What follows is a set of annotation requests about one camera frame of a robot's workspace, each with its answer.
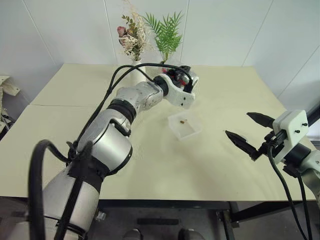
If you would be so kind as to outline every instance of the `beige tabletop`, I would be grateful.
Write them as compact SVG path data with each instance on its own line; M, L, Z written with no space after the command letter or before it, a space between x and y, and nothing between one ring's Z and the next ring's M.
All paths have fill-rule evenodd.
M27 196L27 176L34 145L51 140L65 155L107 88L114 67L65 64L22 113L0 142L0 195ZM183 111L163 100L142 112L132 124L133 156L116 175L107 177L101 199L199 201L286 201L284 189L265 156L256 162L235 147L224 130L245 136L258 148L270 131L247 112L276 118L285 108L252 67L194 66L200 77L190 111L202 132L179 141L168 116ZM314 149L306 138L303 144ZM44 183L64 164L45 155ZM301 199L298 181L283 171L294 200ZM307 199L314 199L306 189Z

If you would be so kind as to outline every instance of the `black hose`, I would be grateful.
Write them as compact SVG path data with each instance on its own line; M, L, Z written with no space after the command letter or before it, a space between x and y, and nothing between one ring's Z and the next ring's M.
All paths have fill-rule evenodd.
M95 109L95 111L93 112L93 114L91 115L91 117L89 118L89 120L86 122L86 124L84 125L83 129L81 130L76 143L78 143L80 141L80 138L83 136L83 134L85 133L85 131L87 130L87 128L90 126L90 124L93 122L93 120L97 117L97 115L99 114L99 112L101 111L102 107L104 106L107 98L110 96L110 94L112 93L112 91L115 89L115 87L122 81L122 79L131 71L133 70L138 70L139 72L141 72L147 79L149 79L150 81L152 81L152 79L145 73L143 72L140 67L144 67L144 66L150 66L150 67L164 67L164 68L172 68L172 69L178 69L180 71L182 71L184 74L187 75L187 77L189 78L189 83L186 85L190 90L192 89L192 84L193 84L193 80L192 77L190 76L190 74L188 72L186 72L183 68L178 67L178 66L174 66L174 65L168 65L168 64L161 64L161 63L142 63L136 66L133 65L123 65L118 67L111 78L111 81L109 83L109 87L101 101L101 103L98 105L98 107ZM122 74L118 80L114 83L114 80L116 78L117 73L123 69L123 68L130 68L128 69L124 74Z
M268 151L267 151L267 155L268 155L268 158L269 158L269 161L270 161L270 164L273 168L273 170L275 171L275 173L277 174L277 176L279 177L282 185L283 185L283 188L284 188L284 191L285 191L285 194L286 194L286 197L288 198L288 202L289 202L289 205L290 205L290 208L291 208L291 211L292 211L292 214L293 214L293 217L294 217L294 220L296 222L296 225L298 226L298 229L303 237L304 240L308 240L304 231L302 230L301 228L301 225L299 223L299 219L298 219L298 215L297 215L297 212L296 212L296 209L295 209L295 206L294 206L294 202L291 198L291 194L290 194L290 191L289 191L289 188L288 188L288 185L284 179L284 177L282 176L282 174L280 173L279 169L277 168L275 162L274 162L274 157L272 155L272 151L274 149L274 146L271 144L269 145L268 147Z
M305 215L306 229L308 231L308 237L309 237L309 240L313 240L312 232L311 232L311 225L310 225L310 216L309 216L309 211L308 211L308 204L307 204L307 199L306 199L305 186L304 186L304 183L302 181L301 176L298 176L297 178L298 178L300 189L301 189L303 210L304 210L304 215Z

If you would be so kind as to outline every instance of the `clear plastic box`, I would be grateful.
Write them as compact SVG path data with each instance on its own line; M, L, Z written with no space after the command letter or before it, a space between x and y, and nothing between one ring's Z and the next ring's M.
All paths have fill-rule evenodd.
M169 127L181 141L202 131L200 121L191 111L182 111L168 117Z

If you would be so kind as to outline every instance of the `shoe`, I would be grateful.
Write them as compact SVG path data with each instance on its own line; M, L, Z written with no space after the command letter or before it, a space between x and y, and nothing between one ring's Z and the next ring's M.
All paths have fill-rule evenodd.
M122 240L143 240L143 236L136 228L127 231Z
M205 238L194 229L181 229L178 240L205 240Z

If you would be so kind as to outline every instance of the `robotic arm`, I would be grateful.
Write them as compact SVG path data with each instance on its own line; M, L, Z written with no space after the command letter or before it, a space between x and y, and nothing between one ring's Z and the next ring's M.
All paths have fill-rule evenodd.
M195 100L193 87L199 78L182 66L192 78L192 88L186 89L189 79L180 70L170 69L153 81L140 82L133 87L122 87L107 109L101 111L79 140L76 151L81 153L92 142L87 174L67 225L65 240L82 239L95 215L101 184L106 176L122 169L132 156L129 141L131 124L136 116L167 99L175 106L189 108ZM72 161L55 176L43 190L43 208L46 239L54 239L64 213L75 179L81 170L79 161ZM9 240L27 239L29 223L15 226Z
M286 111L277 119L256 112L248 112L256 123L271 128L264 137L265 142L256 150L236 133L225 131L238 148L246 152L253 161L268 155L268 147L275 143L272 151L274 163L284 163L283 171L296 178L301 176L304 184L312 191L320 208L320 151L311 151L299 141L308 132L308 120L304 110Z

